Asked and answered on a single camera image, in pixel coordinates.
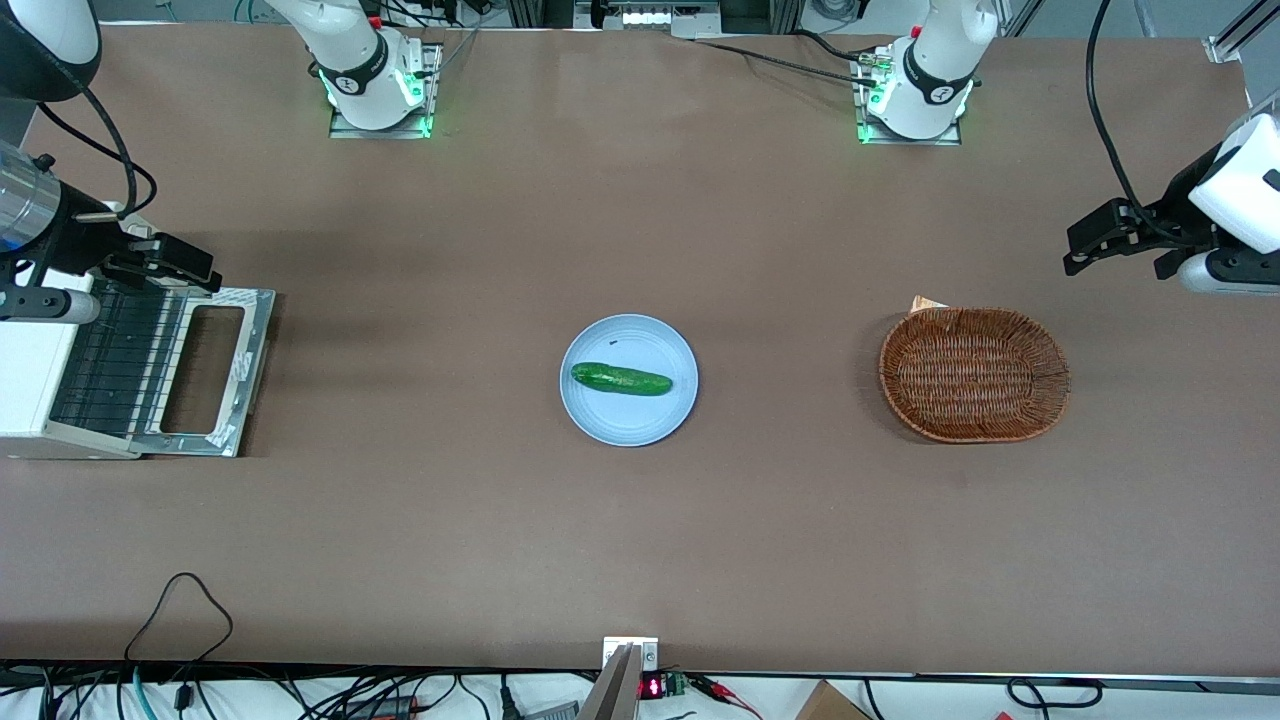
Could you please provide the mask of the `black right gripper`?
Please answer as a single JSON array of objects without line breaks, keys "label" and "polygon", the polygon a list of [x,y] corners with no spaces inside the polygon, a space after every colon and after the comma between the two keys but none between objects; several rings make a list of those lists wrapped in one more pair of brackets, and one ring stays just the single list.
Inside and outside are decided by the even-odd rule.
[{"label": "black right gripper", "polygon": [[154,234],[148,263],[131,243],[119,218],[109,208],[78,190],[63,190],[52,218],[35,238],[35,277],[55,270],[69,275],[100,274],[131,292],[152,293],[164,281],[200,288],[221,290],[221,274],[214,256],[174,234]]}]

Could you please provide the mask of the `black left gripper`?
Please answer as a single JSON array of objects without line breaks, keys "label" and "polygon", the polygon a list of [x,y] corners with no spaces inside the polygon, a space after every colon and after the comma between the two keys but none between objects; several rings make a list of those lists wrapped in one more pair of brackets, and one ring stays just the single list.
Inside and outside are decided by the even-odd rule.
[{"label": "black left gripper", "polygon": [[1071,224],[1066,233],[1064,272],[1079,274],[1098,260],[1130,256],[1140,252],[1142,247],[1170,249],[1155,259],[1156,278],[1194,282],[1196,251],[1221,247],[1226,238],[1217,223],[1190,201],[1190,191],[1208,173],[1220,149],[1212,146],[1179,170],[1162,196],[1144,206],[1149,220],[1142,227],[1130,202],[1124,199],[1111,199]]}]

